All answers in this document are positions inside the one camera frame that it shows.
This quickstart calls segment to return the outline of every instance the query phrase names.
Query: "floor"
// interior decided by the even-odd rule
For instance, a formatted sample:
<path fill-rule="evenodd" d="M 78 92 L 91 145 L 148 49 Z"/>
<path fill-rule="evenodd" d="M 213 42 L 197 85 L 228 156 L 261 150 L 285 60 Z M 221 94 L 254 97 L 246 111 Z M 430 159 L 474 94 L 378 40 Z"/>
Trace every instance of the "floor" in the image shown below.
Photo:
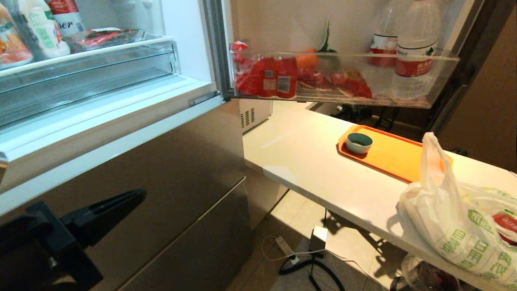
<path fill-rule="evenodd" d="M 252 254 L 226 291 L 315 290 L 308 279 L 310 267 L 278 275 L 284 260 L 268 261 L 262 253 L 261 243 L 267 235 L 282 236 L 295 252 L 306 252 L 312 229 L 315 225 L 322 226 L 324 221 L 322 206 L 288 191 L 253 231 Z M 405 251 L 332 213 L 327 214 L 326 225 L 329 230 L 326 249 L 355 260 L 373 278 L 366 276 L 355 264 L 325 253 L 320 261 L 336 274 L 347 291 L 387 290 L 391 280 L 400 275 L 400 262 Z M 264 252 L 269 258 L 284 255 L 273 238 L 265 240 Z M 339 290 L 321 269 L 315 267 L 313 275 L 322 290 Z"/>

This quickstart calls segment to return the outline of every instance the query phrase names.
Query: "plastic bag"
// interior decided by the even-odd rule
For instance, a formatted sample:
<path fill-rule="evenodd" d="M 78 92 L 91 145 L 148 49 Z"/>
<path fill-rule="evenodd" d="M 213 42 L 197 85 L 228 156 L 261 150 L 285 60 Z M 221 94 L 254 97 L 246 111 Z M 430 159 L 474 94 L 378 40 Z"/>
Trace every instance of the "plastic bag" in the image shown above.
<path fill-rule="evenodd" d="M 445 171 L 440 170 L 443 164 Z M 425 241 L 463 269 L 517 290 L 517 234 L 492 216 L 517 213 L 517 200 L 494 188 L 457 182 L 432 133 L 423 138 L 421 181 L 402 193 L 400 205 Z"/>
<path fill-rule="evenodd" d="M 430 263 L 408 254 L 401 263 L 404 280 L 414 291 L 457 291 L 460 281 Z"/>
<path fill-rule="evenodd" d="M 74 52 L 83 52 L 137 42 L 144 38 L 144 34 L 139 29 L 107 27 L 65 36 L 64 40 Z"/>

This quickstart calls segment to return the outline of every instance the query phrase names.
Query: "red item in bag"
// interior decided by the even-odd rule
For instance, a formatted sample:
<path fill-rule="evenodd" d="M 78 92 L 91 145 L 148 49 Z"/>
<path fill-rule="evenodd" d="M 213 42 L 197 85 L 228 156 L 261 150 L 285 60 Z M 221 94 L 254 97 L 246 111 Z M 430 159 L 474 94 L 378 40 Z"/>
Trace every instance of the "red item in bag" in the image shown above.
<path fill-rule="evenodd" d="M 503 228 L 517 232 L 517 220 L 515 220 L 515 218 L 513 218 L 510 214 L 498 213 L 493 215 L 492 218 L 494 219 L 495 223 L 502 226 Z M 517 242 L 514 242 L 501 234 L 499 235 L 501 236 L 502 240 L 508 242 L 509 244 L 517 245 Z"/>
<path fill-rule="evenodd" d="M 372 91 L 358 71 L 337 72 L 330 75 L 332 83 L 344 95 L 372 99 Z"/>
<path fill-rule="evenodd" d="M 300 68 L 298 71 L 298 84 L 303 88 L 317 91 L 331 91 L 332 84 L 327 80 L 321 72 L 315 71 L 313 68 Z"/>
<path fill-rule="evenodd" d="M 248 44 L 246 44 L 244 41 L 236 40 L 232 44 L 232 51 L 244 51 L 244 50 L 247 50 L 247 48 L 248 48 Z M 236 63 L 242 64 L 246 60 L 249 60 L 249 59 L 244 57 L 243 54 L 240 54 L 240 53 L 233 54 L 233 61 Z"/>
<path fill-rule="evenodd" d="M 277 96 L 284 99 L 294 98 L 298 76 L 296 58 L 281 57 L 275 60 L 274 68 L 277 73 Z"/>
<path fill-rule="evenodd" d="M 276 95 L 276 79 L 273 69 L 275 60 L 263 57 L 251 65 L 248 72 L 235 74 L 235 89 L 238 93 L 272 97 Z"/>

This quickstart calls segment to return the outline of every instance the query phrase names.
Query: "refrigerator drawer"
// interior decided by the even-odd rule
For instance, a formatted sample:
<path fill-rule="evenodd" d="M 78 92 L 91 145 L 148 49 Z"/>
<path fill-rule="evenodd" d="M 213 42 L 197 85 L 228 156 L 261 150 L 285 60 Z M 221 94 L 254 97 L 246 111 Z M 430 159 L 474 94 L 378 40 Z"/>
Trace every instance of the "refrigerator drawer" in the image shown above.
<path fill-rule="evenodd" d="M 140 42 L 2 70 L 0 126 L 77 100 L 179 73 L 176 43 L 170 37 L 150 34 Z"/>
<path fill-rule="evenodd" d="M 244 176 L 239 105 L 235 100 L 115 155 L 0 217 L 0 223 L 25 213 L 27 206 L 39 200 L 61 217 L 135 188 L 146 189 L 145 201 L 99 243 L 86 249 L 104 276 L 94 290 L 112 291 Z"/>
<path fill-rule="evenodd" d="M 243 180 L 122 290 L 224 290 L 250 254 Z"/>

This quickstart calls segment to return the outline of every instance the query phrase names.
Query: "teal bowl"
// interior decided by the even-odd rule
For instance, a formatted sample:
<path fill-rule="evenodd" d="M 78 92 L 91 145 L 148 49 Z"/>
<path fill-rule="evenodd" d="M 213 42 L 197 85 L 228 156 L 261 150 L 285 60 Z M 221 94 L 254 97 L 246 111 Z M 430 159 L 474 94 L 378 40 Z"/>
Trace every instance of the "teal bowl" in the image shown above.
<path fill-rule="evenodd" d="M 366 154 L 372 147 L 373 140 L 371 137 L 360 134 L 351 133 L 346 136 L 346 148 L 354 154 Z"/>

